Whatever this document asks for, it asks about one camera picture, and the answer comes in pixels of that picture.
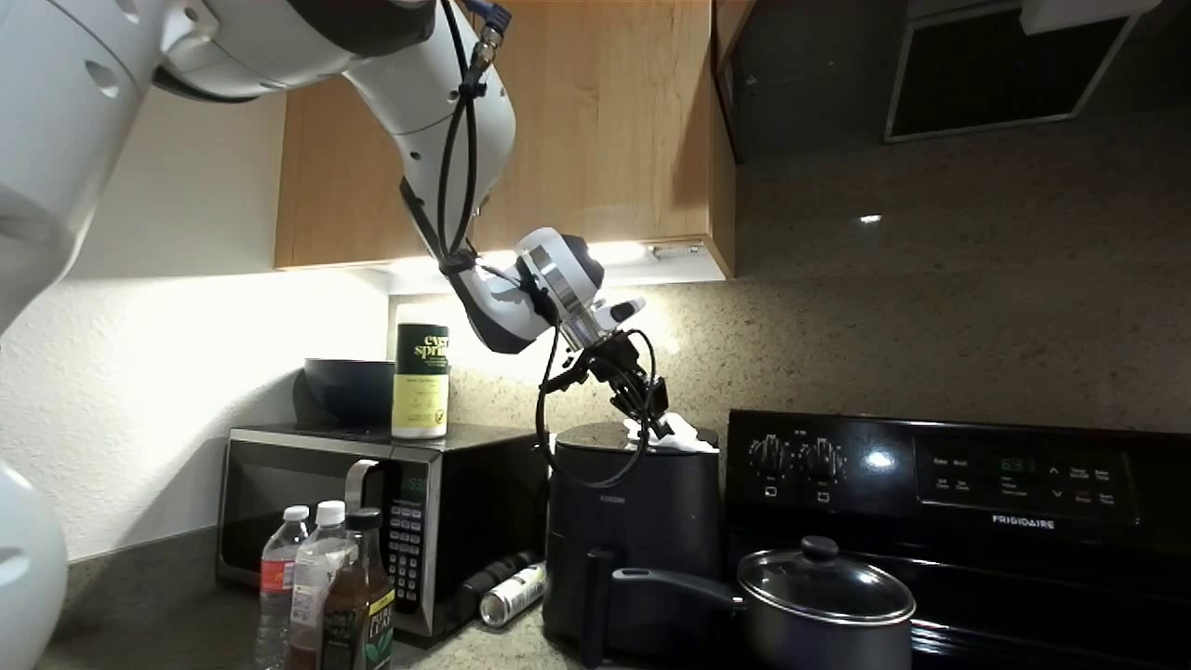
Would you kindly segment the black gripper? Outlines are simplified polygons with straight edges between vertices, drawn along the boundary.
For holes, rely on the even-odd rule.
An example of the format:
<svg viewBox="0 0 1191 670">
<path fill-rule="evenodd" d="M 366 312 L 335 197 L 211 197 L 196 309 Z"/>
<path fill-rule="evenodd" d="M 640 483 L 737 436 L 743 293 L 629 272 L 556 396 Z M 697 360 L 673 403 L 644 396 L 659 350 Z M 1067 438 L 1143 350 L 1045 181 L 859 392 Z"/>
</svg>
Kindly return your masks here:
<svg viewBox="0 0 1191 670">
<path fill-rule="evenodd" d="M 629 438 L 653 438 L 653 436 L 671 436 L 664 424 L 671 412 L 671 392 L 668 381 L 656 376 L 656 350 L 640 328 L 614 333 L 598 348 L 586 348 L 570 360 L 572 381 L 596 376 L 598 382 L 612 387 L 612 403 L 619 410 L 629 410 L 622 416 Z"/>
</svg>

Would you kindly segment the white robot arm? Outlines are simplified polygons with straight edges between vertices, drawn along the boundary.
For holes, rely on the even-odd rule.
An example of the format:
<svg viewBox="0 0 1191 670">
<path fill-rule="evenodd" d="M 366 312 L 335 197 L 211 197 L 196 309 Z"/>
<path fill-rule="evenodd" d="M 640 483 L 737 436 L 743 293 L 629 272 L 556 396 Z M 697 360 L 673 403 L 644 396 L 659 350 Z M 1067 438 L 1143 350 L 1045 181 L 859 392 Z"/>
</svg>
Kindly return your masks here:
<svg viewBox="0 0 1191 670">
<path fill-rule="evenodd" d="M 400 197 L 475 340 L 519 352 L 562 333 L 612 359 L 624 312 L 578 237 L 539 227 L 505 272 L 467 246 L 514 154 L 505 29 L 498 0 L 0 0 L 0 334 L 77 259 L 153 93 L 223 104 L 211 147 L 267 159 L 254 111 L 344 77 L 387 135 Z"/>
</svg>

